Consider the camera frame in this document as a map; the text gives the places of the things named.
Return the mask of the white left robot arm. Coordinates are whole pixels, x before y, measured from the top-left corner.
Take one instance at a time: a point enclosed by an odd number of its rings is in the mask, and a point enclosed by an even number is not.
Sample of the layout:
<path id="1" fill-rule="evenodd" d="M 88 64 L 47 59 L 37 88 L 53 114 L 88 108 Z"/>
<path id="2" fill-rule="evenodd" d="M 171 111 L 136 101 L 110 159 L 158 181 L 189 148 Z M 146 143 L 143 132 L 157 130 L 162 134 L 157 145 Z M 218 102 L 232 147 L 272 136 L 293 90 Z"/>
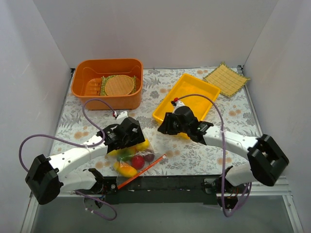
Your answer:
<path id="1" fill-rule="evenodd" d="M 104 187 L 103 181 L 93 174 L 78 175 L 73 179 L 68 174 L 92 159 L 105 156 L 113 150 L 129 148 L 144 140 L 140 123 L 128 116 L 98 131 L 81 147 L 51 157 L 43 154 L 35 157 L 25 182 L 40 205 L 51 202 L 61 191 L 85 189 L 92 194 L 99 194 Z"/>

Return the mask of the orange green fake mango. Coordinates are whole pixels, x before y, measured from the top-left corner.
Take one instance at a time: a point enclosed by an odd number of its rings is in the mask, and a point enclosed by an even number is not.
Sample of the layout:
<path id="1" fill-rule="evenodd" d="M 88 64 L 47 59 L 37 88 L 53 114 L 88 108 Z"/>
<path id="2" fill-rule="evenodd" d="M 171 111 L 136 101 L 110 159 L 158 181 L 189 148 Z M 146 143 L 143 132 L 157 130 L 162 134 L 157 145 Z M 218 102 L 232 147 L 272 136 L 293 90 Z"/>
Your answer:
<path id="1" fill-rule="evenodd" d="M 136 154 L 135 150 L 122 150 L 120 153 L 118 153 L 117 155 L 117 161 L 129 161 L 132 159 L 132 157 L 134 157 Z"/>

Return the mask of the clear zip top bag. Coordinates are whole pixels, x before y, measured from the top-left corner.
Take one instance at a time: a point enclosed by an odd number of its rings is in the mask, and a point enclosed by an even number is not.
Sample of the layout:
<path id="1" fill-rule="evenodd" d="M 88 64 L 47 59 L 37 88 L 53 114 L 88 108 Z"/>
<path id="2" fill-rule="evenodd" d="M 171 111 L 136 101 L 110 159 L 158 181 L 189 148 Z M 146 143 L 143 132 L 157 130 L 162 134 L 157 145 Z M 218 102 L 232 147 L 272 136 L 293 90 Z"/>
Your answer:
<path id="1" fill-rule="evenodd" d="M 117 172 L 117 188 L 121 189 L 166 158 L 157 153 L 148 139 L 135 146 L 113 150 L 108 156 L 114 159 L 113 168 Z"/>

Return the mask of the red fake apple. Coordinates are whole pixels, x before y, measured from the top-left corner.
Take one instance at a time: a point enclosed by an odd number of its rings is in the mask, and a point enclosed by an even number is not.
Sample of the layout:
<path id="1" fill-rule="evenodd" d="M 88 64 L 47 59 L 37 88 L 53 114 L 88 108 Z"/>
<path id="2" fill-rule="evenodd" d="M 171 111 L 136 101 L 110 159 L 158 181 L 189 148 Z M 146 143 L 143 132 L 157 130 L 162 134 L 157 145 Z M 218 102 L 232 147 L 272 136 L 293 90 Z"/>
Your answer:
<path id="1" fill-rule="evenodd" d="M 133 168 L 140 170 L 145 166 L 145 160 L 143 156 L 135 155 L 131 159 L 131 165 Z"/>

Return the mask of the yellow orange fake mango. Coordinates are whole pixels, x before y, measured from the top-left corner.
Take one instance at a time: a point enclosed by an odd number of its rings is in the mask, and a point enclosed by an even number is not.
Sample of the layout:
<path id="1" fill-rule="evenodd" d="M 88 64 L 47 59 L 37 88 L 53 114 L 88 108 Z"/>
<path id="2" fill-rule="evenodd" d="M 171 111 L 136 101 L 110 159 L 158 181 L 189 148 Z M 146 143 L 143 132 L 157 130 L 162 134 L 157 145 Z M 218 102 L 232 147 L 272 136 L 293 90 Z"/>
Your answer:
<path id="1" fill-rule="evenodd" d="M 127 178 L 132 178 L 137 174 L 137 170 L 126 162 L 116 161 L 113 167 L 120 175 Z"/>

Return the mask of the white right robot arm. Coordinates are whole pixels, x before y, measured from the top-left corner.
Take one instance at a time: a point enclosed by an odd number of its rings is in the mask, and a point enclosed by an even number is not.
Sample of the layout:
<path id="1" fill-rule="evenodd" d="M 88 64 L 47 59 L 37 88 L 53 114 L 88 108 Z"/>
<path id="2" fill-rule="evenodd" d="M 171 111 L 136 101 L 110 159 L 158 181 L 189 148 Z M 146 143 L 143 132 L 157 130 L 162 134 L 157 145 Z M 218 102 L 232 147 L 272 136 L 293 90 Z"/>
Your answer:
<path id="1" fill-rule="evenodd" d="M 217 192 L 231 193 L 239 185 L 255 181 L 274 186 L 289 165 L 289 159 L 271 136 L 249 137 L 225 132 L 210 122 L 199 121 L 187 106 L 166 113 L 158 132 L 167 135 L 185 133 L 196 143 L 219 147 L 248 160 L 247 164 L 227 167 L 210 184 Z"/>

